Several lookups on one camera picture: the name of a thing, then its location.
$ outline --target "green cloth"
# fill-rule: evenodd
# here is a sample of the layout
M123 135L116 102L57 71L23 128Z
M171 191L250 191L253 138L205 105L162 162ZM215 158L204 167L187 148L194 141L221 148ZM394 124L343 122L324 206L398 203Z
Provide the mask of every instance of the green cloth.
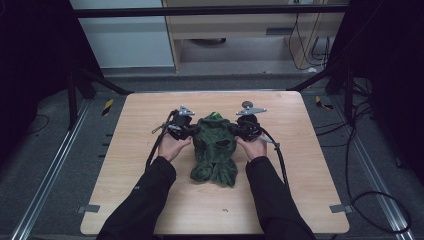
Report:
M218 112L212 112L199 119L197 125L200 131L193 137L197 166L191 171L191 179L234 186L238 171L231 155L237 142L228 130L230 121Z

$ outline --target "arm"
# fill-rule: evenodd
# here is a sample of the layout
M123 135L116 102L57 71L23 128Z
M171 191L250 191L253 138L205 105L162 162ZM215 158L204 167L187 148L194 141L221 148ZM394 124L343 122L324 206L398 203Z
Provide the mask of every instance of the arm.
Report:
M158 157L141 176L130 195L104 223L98 240L151 239L159 214L165 207L169 189L176 179L171 161L191 137L177 141L166 134L158 148Z
M236 137L249 159L246 174L266 239L315 239L267 155L266 142Z

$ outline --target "black sleeve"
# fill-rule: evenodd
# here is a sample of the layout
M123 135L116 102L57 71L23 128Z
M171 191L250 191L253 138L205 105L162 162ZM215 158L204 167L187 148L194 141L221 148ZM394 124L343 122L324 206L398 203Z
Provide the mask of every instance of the black sleeve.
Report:
M246 174L266 239L315 239L267 157L247 163Z
M175 168L165 158L156 158L130 195L106 220L96 239L151 239L175 179Z

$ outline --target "wooden tabletop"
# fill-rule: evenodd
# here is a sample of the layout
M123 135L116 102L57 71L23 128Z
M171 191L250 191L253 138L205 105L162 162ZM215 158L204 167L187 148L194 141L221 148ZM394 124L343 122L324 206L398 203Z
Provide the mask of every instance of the wooden tabletop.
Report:
M340 204L333 180L320 149L303 99L292 91L139 93L127 97L100 171L90 205L81 224L84 234L97 234L107 217L129 195L144 172L145 162L159 134L151 131L166 121L169 113L184 105L195 112L192 124L217 111L231 122L241 103L267 111L256 114L259 123L281 144L290 189L300 214L314 233L345 233L349 223L344 213L332 213ZM281 176L278 156L268 145L268 156ZM189 145L172 161L177 180L171 187L156 234L259 234L253 197L246 178L247 157L238 146L232 159L238 167L234 187L190 179L196 165Z

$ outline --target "wall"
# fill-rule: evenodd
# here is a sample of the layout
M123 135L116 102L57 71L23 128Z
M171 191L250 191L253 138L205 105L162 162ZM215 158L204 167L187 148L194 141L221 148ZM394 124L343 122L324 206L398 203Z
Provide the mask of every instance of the wall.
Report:
M160 0L70 2L74 9L162 7ZM164 17L84 18L80 23L104 72L174 67Z

